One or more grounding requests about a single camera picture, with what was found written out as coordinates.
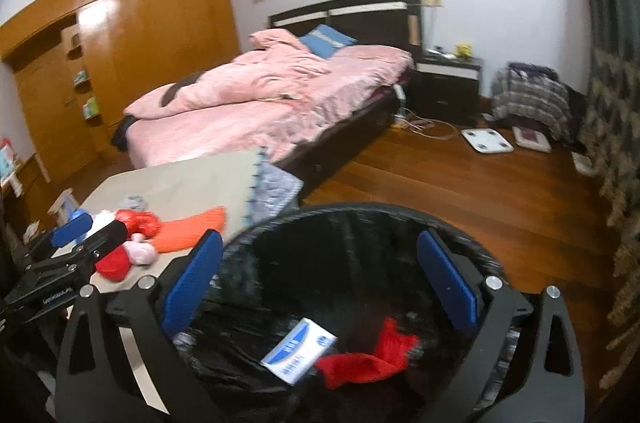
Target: wooden wardrobe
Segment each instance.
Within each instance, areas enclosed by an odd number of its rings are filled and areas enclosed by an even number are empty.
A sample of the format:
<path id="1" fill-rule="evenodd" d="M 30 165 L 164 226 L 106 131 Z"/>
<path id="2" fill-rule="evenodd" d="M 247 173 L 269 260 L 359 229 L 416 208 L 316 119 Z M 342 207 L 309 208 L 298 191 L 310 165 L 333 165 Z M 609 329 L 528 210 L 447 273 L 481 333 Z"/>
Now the wooden wardrobe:
<path id="1" fill-rule="evenodd" d="M 0 27 L 0 56 L 57 182 L 113 156 L 109 139 L 136 98 L 238 53 L 230 0 L 37 0 Z M 99 114 L 85 119 L 90 99 Z"/>

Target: nightstand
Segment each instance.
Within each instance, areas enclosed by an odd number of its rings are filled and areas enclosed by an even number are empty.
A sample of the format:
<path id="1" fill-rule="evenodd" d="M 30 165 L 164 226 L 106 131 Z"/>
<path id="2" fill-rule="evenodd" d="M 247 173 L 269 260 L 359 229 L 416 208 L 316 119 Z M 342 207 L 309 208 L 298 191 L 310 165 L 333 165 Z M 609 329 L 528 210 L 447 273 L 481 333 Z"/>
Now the nightstand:
<path id="1" fill-rule="evenodd" d="M 447 60 L 423 56 L 415 61 L 407 107 L 423 118 L 476 126 L 481 78 L 479 58 Z"/>

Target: orange cloth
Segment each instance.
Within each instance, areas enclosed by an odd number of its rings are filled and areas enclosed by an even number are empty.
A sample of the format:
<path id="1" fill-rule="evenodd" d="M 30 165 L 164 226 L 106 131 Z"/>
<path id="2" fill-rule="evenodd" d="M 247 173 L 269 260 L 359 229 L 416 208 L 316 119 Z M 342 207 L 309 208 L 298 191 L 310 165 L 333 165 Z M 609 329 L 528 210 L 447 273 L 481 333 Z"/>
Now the orange cloth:
<path id="1" fill-rule="evenodd" d="M 159 233 L 150 242 L 158 253 L 179 251 L 195 246 L 207 229 L 222 233 L 225 222 L 225 209 L 219 206 L 186 219 L 162 223 Z"/>

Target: red cloth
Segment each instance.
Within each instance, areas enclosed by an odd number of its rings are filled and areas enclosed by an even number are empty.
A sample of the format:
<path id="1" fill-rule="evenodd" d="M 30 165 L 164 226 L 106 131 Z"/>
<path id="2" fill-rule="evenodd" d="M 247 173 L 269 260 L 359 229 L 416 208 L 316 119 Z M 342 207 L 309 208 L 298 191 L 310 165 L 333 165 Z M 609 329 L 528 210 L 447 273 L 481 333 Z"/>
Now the red cloth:
<path id="1" fill-rule="evenodd" d="M 151 239 L 158 234 L 162 227 L 162 221 L 151 212 L 118 210 L 116 212 L 116 220 L 127 226 L 130 237 L 134 233 L 141 233 L 146 239 Z"/>
<path id="2" fill-rule="evenodd" d="M 324 385 L 337 389 L 345 383 L 371 383 L 404 371 L 408 366 L 406 353 L 420 339 L 415 335 L 398 333 L 398 324 L 387 317 L 373 355 L 348 353 L 324 356 L 316 367 L 324 374 Z"/>
<path id="3" fill-rule="evenodd" d="M 131 268 L 129 255 L 122 245 L 95 263 L 95 270 L 113 282 L 124 280 L 129 268 Z"/>

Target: yellow object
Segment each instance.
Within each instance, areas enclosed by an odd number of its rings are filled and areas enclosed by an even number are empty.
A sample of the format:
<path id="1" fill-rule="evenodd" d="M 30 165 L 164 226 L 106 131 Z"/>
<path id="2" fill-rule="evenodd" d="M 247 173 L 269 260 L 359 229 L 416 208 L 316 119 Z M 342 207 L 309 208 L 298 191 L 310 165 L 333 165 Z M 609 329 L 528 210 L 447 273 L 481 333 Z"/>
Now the yellow object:
<path id="1" fill-rule="evenodd" d="M 473 58 L 474 49 L 470 44 L 456 44 L 455 55 L 460 58 Z"/>

